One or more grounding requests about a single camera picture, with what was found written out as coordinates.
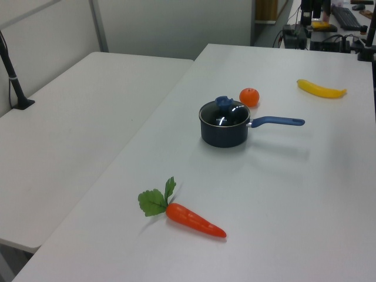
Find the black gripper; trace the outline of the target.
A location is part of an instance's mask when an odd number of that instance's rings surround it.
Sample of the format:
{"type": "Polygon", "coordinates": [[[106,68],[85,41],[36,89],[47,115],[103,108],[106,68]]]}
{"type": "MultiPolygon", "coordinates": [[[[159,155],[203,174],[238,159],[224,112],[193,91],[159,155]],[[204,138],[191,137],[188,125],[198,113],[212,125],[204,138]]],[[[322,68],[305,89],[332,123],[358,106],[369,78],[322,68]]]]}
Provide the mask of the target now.
{"type": "Polygon", "coordinates": [[[321,16],[322,0],[301,0],[302,25],[311,25],[312,11],[313,18],[321,16]]]}

